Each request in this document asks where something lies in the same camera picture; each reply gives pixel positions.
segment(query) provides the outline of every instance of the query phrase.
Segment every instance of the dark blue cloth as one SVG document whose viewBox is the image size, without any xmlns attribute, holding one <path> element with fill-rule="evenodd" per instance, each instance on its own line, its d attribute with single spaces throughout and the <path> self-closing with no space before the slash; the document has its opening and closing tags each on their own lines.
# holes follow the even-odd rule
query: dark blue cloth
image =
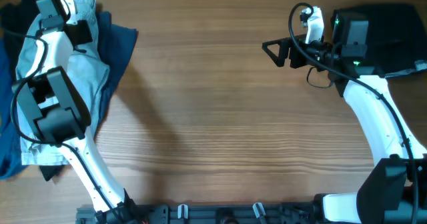
<svg viewBox="0 0 427 224">
<path fill-rule="evenodd" d="M 26 166 L 21 164 L 19 136 L 10 120 L 12 80 L 9 73 L 3 40 L 0 40 L 0 180 L 18 174 Z"/>
<path fill-rule="evenodd" d="M 101 61 L 109 65 L 109 76 L 101 90 L 99 121 L 101 123 L 108 109 L 109 100 L 119 85 L 131 59 L 137 39 L 137 30 L 111 24 L 111 13 L 97 13 L 98 20 L 98 53 Z"/>
</svg>

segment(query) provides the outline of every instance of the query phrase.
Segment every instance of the cable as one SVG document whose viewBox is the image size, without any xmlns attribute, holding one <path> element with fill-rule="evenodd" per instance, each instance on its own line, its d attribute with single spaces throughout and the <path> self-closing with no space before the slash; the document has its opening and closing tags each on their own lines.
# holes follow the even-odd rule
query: cable
<svg viewBox="0 0 427 224">
<path fill-rule="evenodd" d="M 42 141 L 42 140 L 36 140 L 36 139 L 32 139 L 30 137 L 28 137 L 26 134 L 24 134 L 21 129 L 18 126 L 18 123 L 16 122 L 16 116 L 15 116 L 15 109 L 16 109 L 16 105 L 17 105 L 17 96 L 19 94 L 19 92 L 22 90 L 22 88 L 24 87 L 24 85 L 26 83 L 29 82 L 29 80 L 31 80 L 43 67 L 43 64 L 46 60 L 46 56 L 47 56 L 47 51 L 48 51 L 48 44 L 45 40 L 43 40 L 40 37 L 36 37 L 36 36 L 31 36 L 31 35 L 24 35 L 24 34 L 20 34 L 20 33 L 16 33 L 14 31 L 10 31 L 6 28 L 4 28 L 3 26 L 0 26 L 1 28 L 3 28 L 3 31 L 7 34 L 10 35 L 14 35 L 17 37 L 22 37 L 22 38 L 31 38 L 34 39 L 36 41 L 41 41 L 43 43 L 43 54 L 40 58 L 40 62 L 37 65 L 37 68 L 34 72 L 32 72 L 32 74 L 28 75 L 27 77 L 24 77 L 21 79 L 18 87 L 15 90 L 15 93 L 13 94 L 12 97 L 12 102 L 11 102 L 11 109 L 10 109 L 10 114 L 11 114 L 11 122 L 13 124 L 13 126 L 15 127 L 15 129 L 18 132 L 18 135 L 22 138 L 24 138 L 27 141 L 30 141 L 32 143 L 37 143 L 40 145 L 54 145 L 56 147 L 61 147 L 64 146 L 66 148 L 68 148 L 79 160 L 81 166 L 83 167 L 86 175 L 89 177 L 90 181 L 92 182 L 92 185 L 95 187 L 95 189 L 97 190 L 97 192 L 99 193 L 99 196 L 103 199 L 103 201 L 105 202 L 105 204 L 108 206 L 108 208 L 111 210 L 111 212 L 113 213 L 114 217 L 117 219 L 117 221 L 121 224 L 121 218 L 119 218 L 119 215 L 115 212 L 115 210 L 113 210 L 112 205 L 110 204 L 110 202 L 107 200 L 107 197 L 103 194 L 103 192 L 101 191 L 101 187 L 96 183 L 96 180 L 93 178 L 92 174 L 90 173 L 90 170 L 87 168 L 84 160 L 81 158 L 80 154 L 77 152 L 77 150 L 75 148 L 73 148 L 72 146 L 65 144 L 65 143 L 55 143 L 55 142 L 48 142 L 48 141 Z"/>
<path fill-rule="evenodd" d="M 373 92 L 373 94 L 375 94 L 379 100 L 381 100 L 385 106 L 387 106 L 388 110 L 390 111 L 390 113 L 392 114 L 394 121 L 396 122 L 396 125 L 399 129 L 399 132 L 402 136 L 403 139 L 403 144 L 405 146 L 406 152 L 408 153 L 408 158 L 409 158 L 409 163 L 410 163 L 410 167 L 411 167 L 411 171 L 412 171 L 412 176 L 413 176 L 413 189 L 414 189 L 414 197 L 413 197 L 413 207 L 412 207 L 412 216 L 411 216 L 411 224 L 416 224 L 416 214 L 418 211 L 418 178 L 416 175 L 416 165 L 415 165 L 415 160 L 414 160 L 414 156 L 412 154 L 412 150 L 409 144 L 409 139 L 406 137 L 405 134 L 405 130 L 402 126 L 402 123 L 399 120 L 399 117 L 397 116 L 395 110 L 393 109 L 393 107 L 391 106 L 391 104 L 387 101 L 387 99 L 383 96 L 383 94 L 379 93 L 377 90 L 375 90 L 374 88 L 372 88 L 371 86 L 369 86 L 368 84 L 364 83 L 363 81 L 357 80 L 351 76 L 348 76 L 344 73 L 341 73 L 335 69 L 333 69 L 332 67 L 327 67 L 323 64 L 321 64 L 319 61 L 316 61 L 314 58 L 310 57 L 298 44 L 295 35 L 294 35 L 294 30 L 292 29 L 292 17 L 294 16 L 294 13 L 296 11 L 296 9 L 298 7 L 308 7 L 311 10 L 310 15 L 312 15 L 312 13 L 314 12 L 313 7 L 308 4 L 308 3 L 298 3 L 297 5 L 295 5 L 294 8 L 292 8 L 291 13 L 289 14 L 289 19 L 288 19 L 288 28 L 289 28 L 289 34 L 291 36 L 292 42 L 294 43 L 294 47 L 309 61 L 313 62 L 316 66 L 325 69 L 331 73 L 334 73 L 338 76 L 341 76 L 349 81 L 353 81 L 365 88 L 367 88 L 369 91 Z"/>
<path fill-rule="evenodd" d="M 306 77 L 306 81 L 307 81 L 308 85 L 311 85 L 312 87 L 320 88 L 320 89 L 327 89 L 327 88 L 331 87 L 331 86 L 334 84 L 334 82 L 333 82 L 333 81 L 331 81 L 331 82 L 329 83 L 329 85 L 328 85 L 328 86 L 325 86 L 325 87 L 317 86 L 317 85 L 313 85 L 313 84 L 311 84 L 311 83 L 310 83 L 310 80 L 308 79 L 308 77 L 310 76 L 310 73 L 312 72 L 312 70 L 313 70 L 313 69 L 315 69 L 315 68 L 316 68 L 316 67 L 310 67 L 310 70 L 308 70 L 307 77 Z"/>
</svg>

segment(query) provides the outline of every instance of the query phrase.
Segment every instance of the stack of cloth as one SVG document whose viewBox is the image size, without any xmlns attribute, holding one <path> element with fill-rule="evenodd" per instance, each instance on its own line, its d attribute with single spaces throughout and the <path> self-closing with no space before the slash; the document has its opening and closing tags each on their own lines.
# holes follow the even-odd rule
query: stack of cloth
<svg viewBox="0 0 427 224">
<path fill-rule="evenodd" d="M 70 80 L 85 101 L 91 113 L 91 131 L 95 133 L 102 122 L 109 101 L 116 90 L 131 58 L 137 39 L 137 30 L 111 24 L 111 14 L 97 13 L 96 0 L 74 0 L 77 20 L 86 20 L 92 42 L 78 45 L 86 53 L 73 52 L 66 70 Z M 1 10 L 2 26 L 22 34 L 34 35 L 39 29 L 40 14 L 35 0 L 21 0 L 19 5 L 8 4 Z M 33 65 L 37 46 L 32 39 L 23 40 L 12 35 L 4 36 L 0 45 L 0 97 L 6 102 L 0 106 L 0 179 L 22 171 L 26 165 L 39 165 L 46 181 L 69 164 L 56 147 L 38 145 L 19 138 L 9 118 L 12 81 L 24 77 Z M 19 126 L 32 136 L 31 128 L 18 107 Z"/>
</svg>

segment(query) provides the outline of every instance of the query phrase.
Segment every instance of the wooden surface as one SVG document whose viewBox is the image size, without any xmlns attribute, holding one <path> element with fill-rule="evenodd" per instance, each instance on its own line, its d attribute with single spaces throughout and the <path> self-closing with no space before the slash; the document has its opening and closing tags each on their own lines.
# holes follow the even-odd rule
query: wooden surface
<svg viewBox="0 0 427 224">
<path fill-rule="evenodd" d="M 308 201 L 358 190 L 373 162 L 352 110 L 334 88 L 310 87 L 307 67 L 278 69 L 261 50 L 288 36 L 300 1 L 325 19 L 339 7 L 407 2 L 427 20 L 427 0 L 97 0 L 115 24 L 139 31 L 96 137 L 138 203 Z M 327 83 L 324 74 L 313 82 Z M 426 84 L 423 75 L 391 83 L 424 143 Z M 0 181 L 0 223 L 73 223 L 90 203 L 72 169 L 54 182 L 36 167 Z"/>
</svg>

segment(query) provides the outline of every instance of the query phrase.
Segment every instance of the light blue cloth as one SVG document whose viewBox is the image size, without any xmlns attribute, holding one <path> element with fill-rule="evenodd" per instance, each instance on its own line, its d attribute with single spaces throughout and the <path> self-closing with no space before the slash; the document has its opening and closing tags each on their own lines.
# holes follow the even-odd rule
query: light blue cloth
<svg viewBox="0 0 427 224">
<path fill-rule="evenodd" d="M 69 58 L 67 74 L 75 88 L 85 101 L 91 113 L 91 130 L 95 133 L 99 121 L 99 103 L 101 89 L 105 85 L 109 74 L 109 66 L 99 58 L 98 26 L 95 16 L 96 0 L 74 0 L 77 9 L 77 20 L 86 20 L 93 41 L 79 45 L 86 53 L 74 51 Z M 31 24 L 28 35 L 34 35 L 39 29 L 40 15 Z M 37 46 L 32 39 L 25 39 L 16 68 L 17 79 L 24 77 L 33 65 Z M 19 126 L 26 135 L 35 138 L 31 128 L 21 110 L 18 107 Z M 69 164 L 66 158 L 58 152 L 56 147 L 49 145 L 32 144 L 21 138 L 21 158 L 23 165 L 63 165 Z"/>
</svg>

